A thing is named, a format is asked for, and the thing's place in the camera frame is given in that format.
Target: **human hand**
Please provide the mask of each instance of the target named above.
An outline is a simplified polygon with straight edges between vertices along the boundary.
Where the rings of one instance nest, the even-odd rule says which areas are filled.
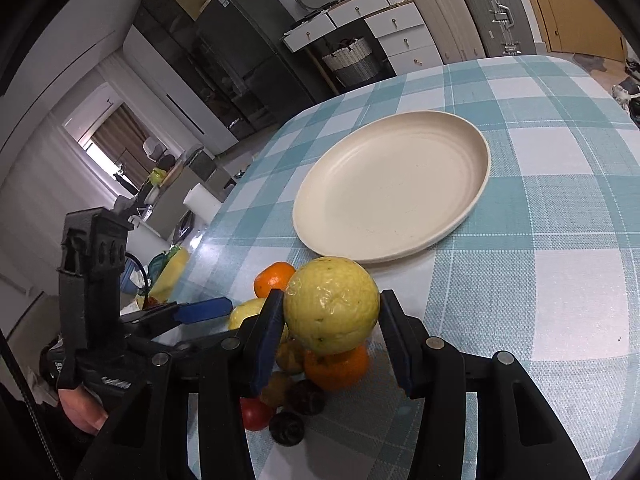
[[[75,390],[58,390],[60,405],[73,425],[85,433],[98,434],[107,412],[82,384]]]

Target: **orange fruit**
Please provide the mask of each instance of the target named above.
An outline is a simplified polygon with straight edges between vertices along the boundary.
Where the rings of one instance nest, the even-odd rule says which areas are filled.
[[[323,390],[332,392],[357,383],[369,368],[369,355],[364,345],[342,354],[319,356],[305,353],[305,374]]]
[[[256,298],[266,298],[272,288],[284,290],[295,274],[296,269],[287,262],[275,262],[255,277],[254,291]]]

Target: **plate rim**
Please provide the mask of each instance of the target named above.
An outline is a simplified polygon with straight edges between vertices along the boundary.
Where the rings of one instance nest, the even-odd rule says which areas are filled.
[[[484,177],[482,179],[482,184],[480,185],[476,195],[473,197],[473,199],[467,205],[467,207],[465,207],[465,209],[462,211],[462,213],[460,213],[447,226],[445,226],[443,229],[441,229],[439,232],[437,232],[435,235],[431,236],[427,240],[421,242],[420,244],[417,244],[416,246],[414,246],[412,248],[405,249],[405,250],[402,250],[402,251],[396,251],[393,254],[388,254],[386,256],[379,256],[377,258],[354,259],[354,261],[358,262],[360,264],[378,264],[378,263],[383,263],[383,262],[391,262],[393,260],[399,260],[400,258],[404,258],[406,256],[411,256],[412,254],[419,253],[420,251],[423,251],[424,249],[426,249],[428,247],[431,247],[432,245],[434,245],[437,242],[441,241],[447,235],[449,235],[453,231],[455,231],[455,229],[457,227],[459,227],[459,225],[462,224],[463,221],[465,221],[466,217],[468,217],[469,213],[471,213],[471,210],[476,206],[476,203],[478,202],[478,200],[482,196],[482,193],[484,192],[484,188],[486,187],[486,184],[489,181],[489,176],[490,176],[490,173],[491,173],[491,166],[492,166],[492,156],[491,156],[491,148],[489,147],[489,142],[486,140],[486,137],[482,134],[480,129],[475,124],[473,124],[471,121],[465,119],[464,117],[460,117],[460,116],[458,116],[456,114],[452,114],[450,112],[444,112],[444,111],[440,111],[440,110],[412,110],[412,111],[409,111],[409,112],[402,112],[400,114],[393,114],[393,115],[389,115],[389,116],[386,116],[386,117],[380,117],[379,119],[376,119],[375,121],[371,121],[368,124],[364,124],[363,126],[357,128],[356,130],[353,130],[351,133],[346,135],[344,138],[342,138],[338,142],[336,142],[332,147],[330,147],[328,150],[326,150],[326,152],[324,152],[320,156],[320,158],[318,158],[318,160],[316,160],[313,163],[313,166],[308,171],[308,173],[305,175],[304,179],[302,180],[302,183],[300,183],[300,187],[298,188],[298,191],[296,192],[296,197],[294,199],[293,208],[292,208],[292,211],[291,211],[291,219],[292,219],[292,223],[293,223],[293,229],[296,232],[296,236],[299,238],[299,240],[307,248],[309,248],[310,250],[312,250],[316,254],[322,255],[322,253],[317,250],[317,247],[313,247],[313,244],[307,243],[307,240],[303,239],[303,237],[300,236],[300,232],[299,232],[298,226],[296,224],[296,206],[299,203],[298,202],[298,197],[300,195],[300,192],[303,189],[303,186],[305,185],[305,182],[307,182],[308,179],[312,177],[312,173],[314,172],[318,162],[320,162],[322,160],[322,158],[327,156],[332,150],[338,151],[339,146],[340,146],[341,143],[343,143],[346,139],[348,139],[350,136],[352,136],[356,132],[359,132],[363,128],[367,128],[368,126],[371,126],[372,124],[376,124],[376,123],[379,123],[381,121],[388,120],[389,118],[394,118],[394,117],[398,117],[398,116],[405,116],[405,115],[413,115],[413,114],[425,114],[425,113],[427,113],[427,114],[440,114],[440,115],[447,115],[447,116],[455,117],[455,118],[457,118],[457,119],[459,119],[461,121],[464,121],[465,123],[469,124],[476,131],[476,133],[482,139],[482,142],[484,144],[484,148],[486,149],[486,155],[487,155],[486,172],[485,172]],[[338,254],[329,254],[328,256],[338,256]]]

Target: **red fruit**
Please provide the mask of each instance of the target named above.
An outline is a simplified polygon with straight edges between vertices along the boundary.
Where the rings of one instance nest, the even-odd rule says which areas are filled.
[[[240,399],[242,424],[247,431],[260,431],[269,425],[276,410],[258,399]]]

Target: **suitcase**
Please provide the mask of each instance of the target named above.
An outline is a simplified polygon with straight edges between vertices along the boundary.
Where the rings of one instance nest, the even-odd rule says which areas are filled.
[[[414,0],[444,64],[486,57],[464,0]]]
[[[522,0],[465,0],[490,57],[535,54]]]

